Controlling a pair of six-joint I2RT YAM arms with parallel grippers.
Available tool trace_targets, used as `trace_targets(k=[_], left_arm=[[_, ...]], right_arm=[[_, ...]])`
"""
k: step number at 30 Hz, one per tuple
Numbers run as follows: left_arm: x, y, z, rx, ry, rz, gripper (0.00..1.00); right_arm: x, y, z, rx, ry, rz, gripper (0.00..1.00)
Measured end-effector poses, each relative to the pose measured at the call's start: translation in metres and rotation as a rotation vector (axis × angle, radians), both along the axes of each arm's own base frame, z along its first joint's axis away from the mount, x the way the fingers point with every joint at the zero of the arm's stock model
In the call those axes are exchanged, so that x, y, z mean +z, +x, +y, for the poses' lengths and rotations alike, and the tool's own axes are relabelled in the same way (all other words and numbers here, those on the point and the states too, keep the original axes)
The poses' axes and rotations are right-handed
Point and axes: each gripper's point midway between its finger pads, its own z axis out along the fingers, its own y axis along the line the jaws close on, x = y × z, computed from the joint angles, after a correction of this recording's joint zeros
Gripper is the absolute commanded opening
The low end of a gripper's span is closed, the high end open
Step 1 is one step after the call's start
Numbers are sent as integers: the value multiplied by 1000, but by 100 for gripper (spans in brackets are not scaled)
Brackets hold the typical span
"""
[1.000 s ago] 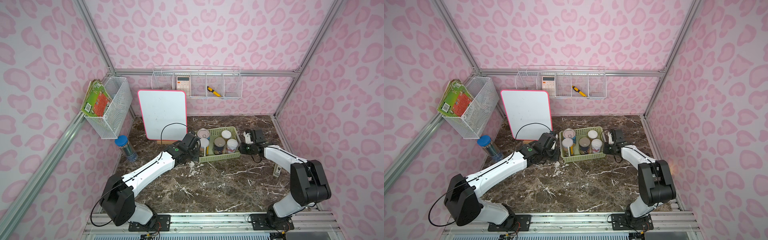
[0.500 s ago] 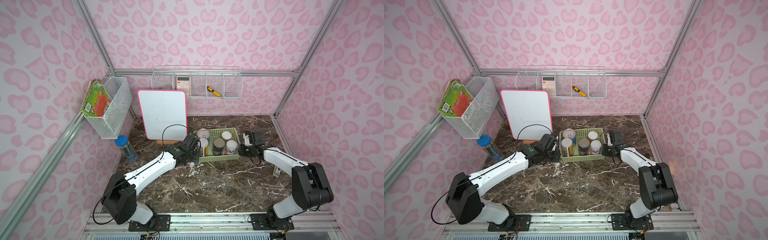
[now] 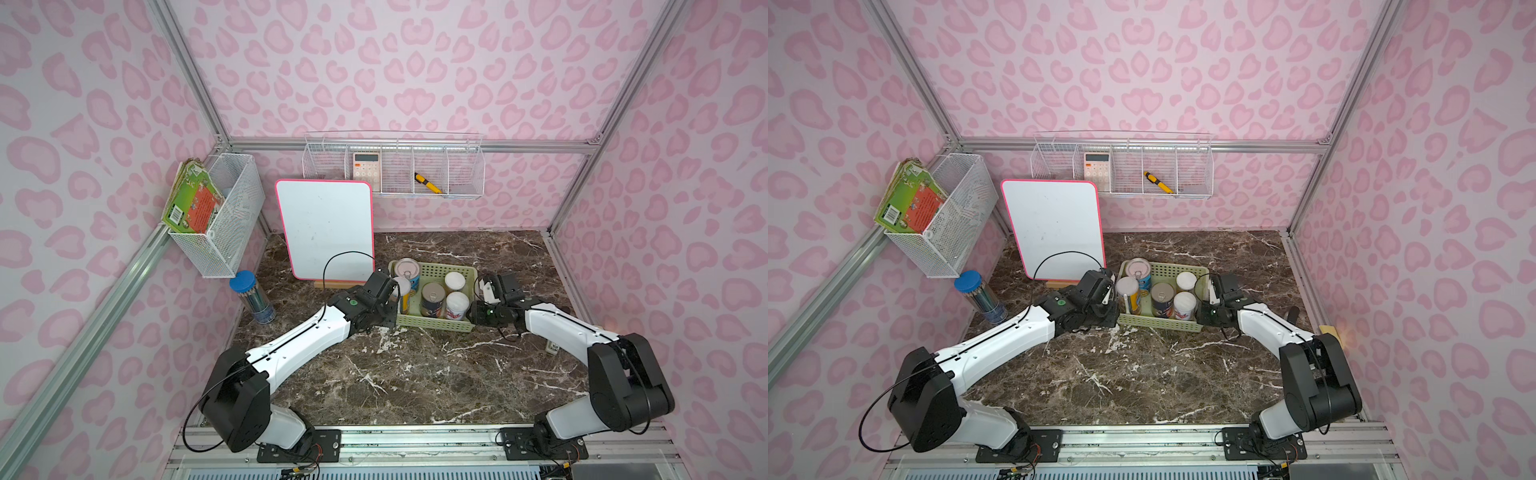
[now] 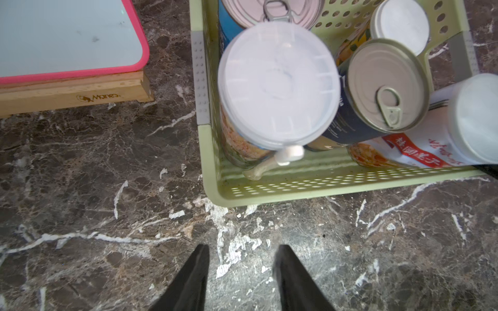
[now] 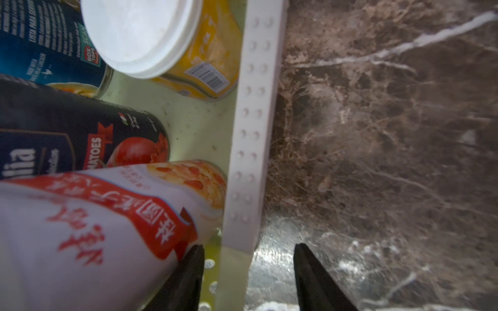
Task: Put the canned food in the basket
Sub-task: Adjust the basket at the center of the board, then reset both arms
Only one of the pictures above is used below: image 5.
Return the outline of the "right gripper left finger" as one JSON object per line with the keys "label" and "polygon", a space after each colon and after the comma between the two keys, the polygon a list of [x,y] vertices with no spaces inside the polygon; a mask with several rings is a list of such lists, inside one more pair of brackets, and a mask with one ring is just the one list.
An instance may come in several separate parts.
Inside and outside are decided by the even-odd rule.
{"label": "right gripper left finger", "polygon": [[197,311],[204,261],[203,247],[193,246],[144,311]]}

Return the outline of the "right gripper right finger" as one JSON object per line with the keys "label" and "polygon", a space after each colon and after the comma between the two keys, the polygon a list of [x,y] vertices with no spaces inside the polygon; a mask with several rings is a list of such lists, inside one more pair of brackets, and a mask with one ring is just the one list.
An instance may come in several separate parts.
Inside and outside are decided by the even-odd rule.
{"label": "right gripper right finger", "polygon": [[293,263],[300,310],[357,311],[306,244],[294,247]]}

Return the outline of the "pink can white lid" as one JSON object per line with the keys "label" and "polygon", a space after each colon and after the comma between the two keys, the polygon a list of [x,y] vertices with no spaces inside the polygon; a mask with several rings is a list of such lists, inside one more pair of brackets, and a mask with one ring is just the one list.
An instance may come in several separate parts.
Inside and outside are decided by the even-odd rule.
{"label": "pink can white lid", "polygon": [[136,310],[223,220],[201,160],[1,182],[2,310]]}

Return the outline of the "green plastic basket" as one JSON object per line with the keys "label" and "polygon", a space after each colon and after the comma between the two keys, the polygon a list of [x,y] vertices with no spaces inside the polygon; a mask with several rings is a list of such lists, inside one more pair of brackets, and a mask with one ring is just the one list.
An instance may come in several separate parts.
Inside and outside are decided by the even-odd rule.
{"label": "green plastic basket", "polygon": [[232,1],[243,28],[237,87],[201,105],[145,80],[115,73],[105,101],[158,114],[172,160],[203,158],[228,176],[215,286],[215,310],[243,310],[260,240],[272,125],[282,67],[288,1]]}

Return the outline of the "dark can silver top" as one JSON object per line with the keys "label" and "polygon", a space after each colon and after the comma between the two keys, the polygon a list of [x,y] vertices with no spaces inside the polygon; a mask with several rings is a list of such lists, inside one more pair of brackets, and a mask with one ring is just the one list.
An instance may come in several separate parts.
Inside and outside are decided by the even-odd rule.
{"label": "dark can silver top", "polygon": [[1,75],[1,179],[168,160],[154,115]]}

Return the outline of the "orange can white lid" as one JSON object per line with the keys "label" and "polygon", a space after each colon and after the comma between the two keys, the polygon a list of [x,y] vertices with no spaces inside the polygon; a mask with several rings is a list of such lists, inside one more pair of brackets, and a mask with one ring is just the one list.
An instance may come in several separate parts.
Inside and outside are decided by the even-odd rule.
{"label": "orange can white lid", "polygon": [[88,35],[115,71],[201,101],[236,86],[242,32],[228,1],[80,3]]}

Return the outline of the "blue can silver top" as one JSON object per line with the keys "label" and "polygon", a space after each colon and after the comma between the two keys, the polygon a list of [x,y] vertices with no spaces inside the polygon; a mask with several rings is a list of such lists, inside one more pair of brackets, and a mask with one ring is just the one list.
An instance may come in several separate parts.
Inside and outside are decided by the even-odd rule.
{"label": "blue can silver top", "polygon": [[1,73],[99,98],[113,76],[89,38],[80,1],[1,0]]}

